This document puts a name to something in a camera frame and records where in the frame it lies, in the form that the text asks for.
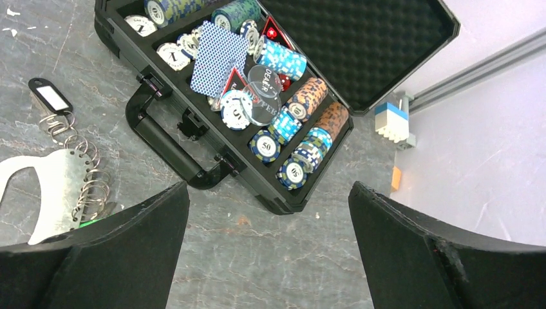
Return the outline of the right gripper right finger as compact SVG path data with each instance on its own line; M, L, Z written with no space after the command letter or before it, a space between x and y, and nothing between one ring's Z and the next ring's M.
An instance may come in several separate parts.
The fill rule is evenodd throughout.
M461 229L361 182L348 204L374 307L545 307L545 247Z

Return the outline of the metal keyring with tags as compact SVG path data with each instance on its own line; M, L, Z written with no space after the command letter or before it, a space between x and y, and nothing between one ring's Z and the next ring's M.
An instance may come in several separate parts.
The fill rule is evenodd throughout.
M37 174L41 204L37 223L28 240L36 245L48 238L90 225L112 215L111 177L101 168L98 147L75 128L73 106L49 80L35 77L28 87L39 101L39 127L58 149L45 156L13 156L1 162L1 191L22 169Z

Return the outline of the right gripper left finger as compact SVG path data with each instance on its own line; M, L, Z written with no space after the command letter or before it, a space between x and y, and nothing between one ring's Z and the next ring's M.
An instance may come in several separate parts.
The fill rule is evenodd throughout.
M36 245L1 248L2 308L165 308L189 215L184 182Z

